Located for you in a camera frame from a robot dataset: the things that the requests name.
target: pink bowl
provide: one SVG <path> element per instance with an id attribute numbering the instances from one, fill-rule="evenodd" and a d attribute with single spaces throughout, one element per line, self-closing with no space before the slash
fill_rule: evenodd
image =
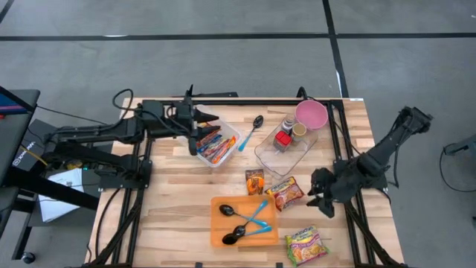
<path id="1" fill-rule="evenodd" d="M 295 116 L 297 122 L 306 126 L 308 130 L 322 128 L 329 118 L 326 107 L 315 100 L 300 102 L 296 106 Z"/>

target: white paper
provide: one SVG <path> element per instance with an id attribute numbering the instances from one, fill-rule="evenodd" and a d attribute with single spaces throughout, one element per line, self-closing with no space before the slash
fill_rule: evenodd
<path id="1" fill-rule="evenodd" d="M 65 186 L 74 186 L 73 189 L 84 192 L 82 170 L 79 168 L 55 174 L 53 176 L 50 176 L 48 180 L 65 185 Z M 78 205 L 72 205 L 66 202 L 48 201 L 48 200 L 54 200 L 54 199 L 51 199 L 50 197 L 45 197 L 43 195 L 39 196 L 39 201 L 40 201 L 39 206 L 42 211 L 42 219 L 44 223 L 49 223 L 52 220 L 55 220 L 61 217 L 62 215 L 67 214 L 68 212 L 71 212 L 74 209 L 79 208 Z"/>

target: gray floor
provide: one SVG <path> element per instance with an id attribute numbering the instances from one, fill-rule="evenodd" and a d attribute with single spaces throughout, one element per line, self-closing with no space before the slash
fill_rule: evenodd
<path id="1" fill-rule="evenodd" d="M 471 0 L 332 0 L 331 8 L 338 33 L 476 32 Z M 0 36 L 325 32 L 323 10 L 311 0 L 15 0 Z M 400 150 L 401 186 L 390 190 L 406 262 L 474 267 L 476 194 L 448 189 L 438 158 L 443 145 L 476 133 L 476 39 L 346 39 L 339 46 L 350 97 L 366 100 L 376 139 L 404 105 L 435 117 L 429 133 Z M 124 88 L 168 96 L 194 83 L 197 92 L 285 97 L 305 86 L 316 97 L 340 96 L 328 39 L 0 42 L 0 62 L 4 87 L 40 89 L 41 105 L 102 121 L 117 119 L 110 99 Z M 43 111 L 36 117 L 87 124 Z M 466 153 L 445 158 L 443 169 L 455 187 L 476 188 Z M 13 214 L 0 240 L 0 267 L 26 267 L 10 261 L 23 217 Z M 35 267 L 83 262 L 94 212 L 68 218 L 33 230 Z"/>

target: wooden table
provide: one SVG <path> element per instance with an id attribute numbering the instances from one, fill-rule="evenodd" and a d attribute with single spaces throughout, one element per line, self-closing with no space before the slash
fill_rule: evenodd
<path id="1" fill-rule="evenodd" d="M 343 99 L 352 143 L 365 151 L 374 145 L 364 101 Z M 325 258 L 307 263 L 305 267 L 353 267 L 344 207 L 335 204 L 335 217 L 327 218 L 316 208 L 306 206 L 311 197 L 304 197 L 285 211 L 278 212 L 280 242 L 275 246 L 235 247 L 215 249 L 210 244 L 210 200 L 217 196 L 246 195 L 245 170 L 260 168 L 254 148 L 281 122 L 294 112 L 293 106 L 210 106 L 220 118 L 248 134 L 252 121 L 263 115 L 264 125 L 251 137 L 243 152 L 234 152 L 223 167 L 212 169 L 190 156 L 187 147 L 171 138 L 159 139 L 152 148 L 153 172 L 145 190 L 133 267 L 275 267 L 287 258 L 285 235 L 316 225 L 324 244 L 331 253 Z M 344 139 L 339 133 L 341 148 Z M 116 142 L 112 153 L 132 152 L 132 146 Z M 319 139 L 289 174 L 294 176 L 304 192 L 310 189 L 311 173 L 316 168 L 329 168 L 335 160 L 329 126 L 319 130 Z M 271 176 L 266 175 L 266 188 Z M 106 201 L 114 190 L 101 194 L 100 204 L 89 246 L 94 252 L 97 222 Z M 104 248 L 118 227 L 123 192 L 114 198 L 103 221 L 100 248 Z M 392 258 L 403 262 L 389 202 L 378 191 L 363 190 L 364 204 L 371 231 Z M 129 235 L 124 236 L 120 260 L 125 261 Z M 367 258 L 363 238 L 358 232 L 362 261 Z"/>

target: small jar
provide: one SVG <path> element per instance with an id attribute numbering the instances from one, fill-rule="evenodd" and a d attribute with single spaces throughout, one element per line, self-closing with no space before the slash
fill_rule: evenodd
<path id="1" fill-rule="evenodd" d="M 292 126 L 292 140 L 296 142 L 302 141 L 306 135 L 306 131 L 306 126 L 301 123 L 296 123 Z"/>
<path id="2" fill-rule="evenodd" d="M 284 131 L 280 131 L 274 137 L 273 145 L 281 152 L 286 151 L 286 149 L 291 144 L 292 138 Z"/>
<path id="3" fill-rule="evenodd" d="M 295 117 L 293 115 L 287 115 L 283 123 L 281 124 L 281 129 L 287 133 L 288 135 L 291 134 L 292 126 L 295 124 Z"/>

